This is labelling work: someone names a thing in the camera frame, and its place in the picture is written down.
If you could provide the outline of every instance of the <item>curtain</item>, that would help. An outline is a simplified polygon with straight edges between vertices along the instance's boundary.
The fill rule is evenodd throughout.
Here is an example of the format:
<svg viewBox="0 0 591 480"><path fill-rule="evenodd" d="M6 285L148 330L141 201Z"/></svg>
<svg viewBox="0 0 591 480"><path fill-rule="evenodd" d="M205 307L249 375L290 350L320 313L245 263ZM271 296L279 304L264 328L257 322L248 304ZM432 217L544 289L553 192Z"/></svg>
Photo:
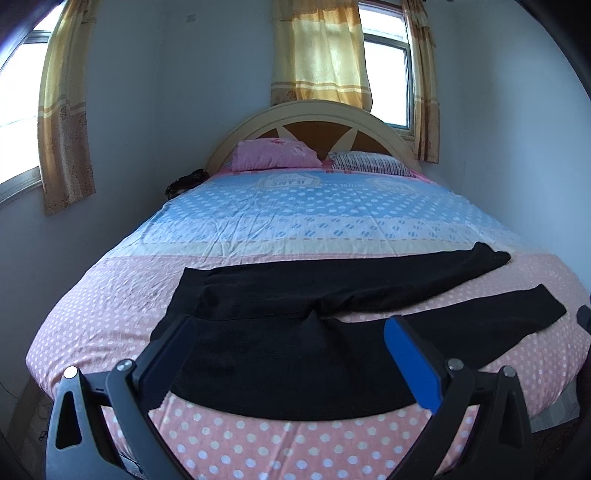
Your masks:
<svg viewBox="0 0 591 480"><path fill-rule="evenodd" d="M38 141L46 215L95 192L86 130L86 53L100 0L68 0L41 78Z"/></svg>
<svg viewBox="0 0 591 480"><path fill-rule="evenodd" d="M439 102L435 43L423 0L402 0L410 36L414 84L414 151L418 160L439 163Z"/></svg>
<svg viewBox="0 0 591 480"><path fill-rule="evenodd" d="M274 0L271 103L332 100L370 111L357 0Z"/></svg>

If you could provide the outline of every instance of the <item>black pants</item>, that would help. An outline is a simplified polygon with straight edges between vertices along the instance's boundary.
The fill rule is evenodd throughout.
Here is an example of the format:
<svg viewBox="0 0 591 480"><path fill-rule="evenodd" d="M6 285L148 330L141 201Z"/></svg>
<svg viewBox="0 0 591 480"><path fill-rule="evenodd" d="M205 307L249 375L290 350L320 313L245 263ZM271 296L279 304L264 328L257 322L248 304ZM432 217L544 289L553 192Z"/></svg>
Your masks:
<svg viewBox="0 0 591 480"><path fill-rule="evenodd" d="M336 420L414 402L384 344L384 320L342 323L337 312L411 305L504 265L470 251L360 260L272 262L186 269L157 338L177 314L199 338L172 391L244 416ZM480 368L565 313L544 287L408 316L446 356Z"/></svg>

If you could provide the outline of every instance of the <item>blue polka dot bedsheet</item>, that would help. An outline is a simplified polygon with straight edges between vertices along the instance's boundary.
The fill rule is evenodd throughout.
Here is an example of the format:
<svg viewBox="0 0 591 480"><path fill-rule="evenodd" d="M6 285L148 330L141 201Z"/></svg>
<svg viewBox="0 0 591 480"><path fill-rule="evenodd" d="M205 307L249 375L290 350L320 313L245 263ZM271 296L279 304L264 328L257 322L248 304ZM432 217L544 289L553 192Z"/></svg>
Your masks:
<svg viewBox="0 0 591 480"><path fill-rule="evenodd" d="M543 283L567 314L488 365L512 365L536 416L575 378L589 349L576 312L589 304L577 277L465 198L421 179L325 170L218 174L167 202L98 261L55 306L27 355L31 375L53 396L64 369L104 371L136 358L162 319L185 267L319 258L375 258L469 249L480 241L507 251L505 266L397 312L344 314L366 322ZM441 470L464 448L470 407ZM239 417L168 394L150 412L171 450L197 479L384 480L431 413L415 405L334 422ZM128 451L117 419L105 416Z"/></svg>

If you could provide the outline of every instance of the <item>screw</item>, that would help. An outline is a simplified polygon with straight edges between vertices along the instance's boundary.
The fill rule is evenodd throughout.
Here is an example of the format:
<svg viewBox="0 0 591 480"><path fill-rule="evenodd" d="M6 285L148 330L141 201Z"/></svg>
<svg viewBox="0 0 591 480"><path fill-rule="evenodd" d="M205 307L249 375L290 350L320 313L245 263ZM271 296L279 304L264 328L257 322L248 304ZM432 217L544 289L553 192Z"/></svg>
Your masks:
<svg viewBox="0 0 591 480"><path fill-rule="evenodd" d="M506 377L509 377L509 378L513 378L514 376L517 375L517 372L515 372L515 369L513 367L510 367L509 365L505 365L503 367L503 375L505 375Z"/></svg>
<svg viewBox="0 0 591 480"><path fill-rule="evenodd" d="M129 358L126 358L117 364L117 370L125 372L126 370L129 370L133 364L134 363Z"/></svg>
<svg viewBox="0 0 591 480"><path fill-rule="evenodd" d="M74 378L77 373L78 373L78 369L76 367L68 367L64 370L64 377Z"/></svg>
<svg viewBox="0 0 591 480"><path fill-rule="evenodd" d="M449 370L458 371L464 368L464 362L462 362L459 358L450 358L447 361L447 367Z"/></svg>

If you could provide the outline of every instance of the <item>wall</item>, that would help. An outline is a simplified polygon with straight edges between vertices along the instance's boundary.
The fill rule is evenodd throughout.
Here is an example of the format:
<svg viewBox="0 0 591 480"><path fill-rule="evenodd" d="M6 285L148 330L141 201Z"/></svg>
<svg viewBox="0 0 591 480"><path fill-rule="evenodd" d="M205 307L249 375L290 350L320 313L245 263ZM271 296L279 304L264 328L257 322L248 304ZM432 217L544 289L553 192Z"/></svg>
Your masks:
<svg viewBox="0 0 591 480"><path fill-rule="evenodd" d="M557 254L591 291L591 101L514 0L458 0L455 10L466 166L457 191Z"/></svg>
<svg viewBox="0 0 591 480"><path fill-rule="evenodd" d="M204 167L230 130L270 106L271 0L168 3L160 186ZM187 22L195 15L196 20Z"/></svg>
<svg viewBox="0 0 591 480"><path fill-rule="evenodd" d="M51 308L108 249L159 207L157 70L163 0L103 0L87 67L97 193L47 218L40 189L0 208L0 381L20 394L24 356ZM0 388L0 428L15 401Z"/></svg>
<svg viewBox="0 0 591 480"><path fill-rule="evenodd" d="M425 3L436 44L437 94L440 104L440 151L438 164L423 164L429 178L459 193L465 173L463 156L465 126L457 5L443 0Z"/></svg>

